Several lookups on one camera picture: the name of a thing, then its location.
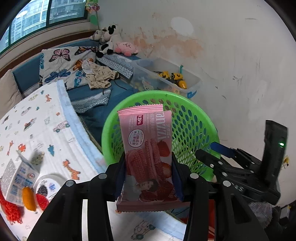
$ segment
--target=white blanket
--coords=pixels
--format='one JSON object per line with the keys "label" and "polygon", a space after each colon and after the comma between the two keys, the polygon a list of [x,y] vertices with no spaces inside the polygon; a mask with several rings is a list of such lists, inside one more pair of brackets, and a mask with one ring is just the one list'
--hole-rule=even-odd
{"label": "white blanket", "polygon": [[[63,80],[37,89],[0,120],[0,177],[10,160],[20,160],[16,152],[18,149],[27,160],[43,156],[42,162],[37,165],[39,177],[59,174],[66,180],[73,179],[75,176],[63,164],[66,160],[70,162],[68,166],[71,169],[79,172],[76,173],[75,178],[79,178],[76,182],[89,181],[107,168],[102,154],[90,141],[75,113]],[[109,203],[108,208],[114,240],[183,239],[186,225],[165,212],[117,214],[115,203]],[[0,209],[13,234],[22,241],[27,239],[41,216],[40,211],[24,210],[23,224],[10,224]],[[83,240],[86,241],[87,222],[82,223]]]}

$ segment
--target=milk carton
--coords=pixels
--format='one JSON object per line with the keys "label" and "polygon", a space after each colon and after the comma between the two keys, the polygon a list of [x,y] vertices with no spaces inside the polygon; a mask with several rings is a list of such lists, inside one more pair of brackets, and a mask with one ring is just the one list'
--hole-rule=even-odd
{"label": "milk carton", "polygon": [[22,156],[21,161],[14,163],[9,161],[0,181],[1,191],[6,201],[18,206],[24,206],[22,202],[22,189],[32,188],[38,178],[38,171]]}

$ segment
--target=window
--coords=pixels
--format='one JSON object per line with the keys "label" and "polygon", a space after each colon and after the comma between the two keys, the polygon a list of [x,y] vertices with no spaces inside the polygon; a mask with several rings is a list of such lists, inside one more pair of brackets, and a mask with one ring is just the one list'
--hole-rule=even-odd
{"label": "window", "polygon": [[0,54],[28,34],[63,22],[86,19],[85,2],[86,0],[31,0],[12,20],[0,40]]}
{"label": "window", "polygon": [[84,16],[86,0],[52,0],[49,23]]}
{"label": "window", "polygon": [[5,31],[5,34],[3,35],[2,39],[0,40],[0,52],[8,47],[8,31],[9,31],[9,27]]}

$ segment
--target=building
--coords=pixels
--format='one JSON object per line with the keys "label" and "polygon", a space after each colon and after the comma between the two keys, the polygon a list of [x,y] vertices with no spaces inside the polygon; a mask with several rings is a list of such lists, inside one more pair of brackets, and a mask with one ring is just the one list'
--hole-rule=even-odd
{"label": "building", "polygon": [[[52,0],[49,24],[84,16],[86,0]],[[11,24],[11,43],[46,26],[49,0],[30,1]],[[8,30],[0,41],[0,51],[8,47]]]}

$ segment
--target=transparent container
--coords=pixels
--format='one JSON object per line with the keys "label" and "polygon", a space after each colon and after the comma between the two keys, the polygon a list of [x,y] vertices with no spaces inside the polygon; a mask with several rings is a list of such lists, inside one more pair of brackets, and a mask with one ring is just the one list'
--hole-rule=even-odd
{"label": "transparent container", "polygon": [[180,94],[186,98],[192,98],[200,88],[201,79],[194,74],[183,69],[183,78],[187,84],[187,89],[182,89],[169,80],[160,77],[155,72],[168,71],[171,73],[180,73],[180,67],[164,59],[138,59],[132,62],[133,78],[131,84],[138,91],[164,90]]}

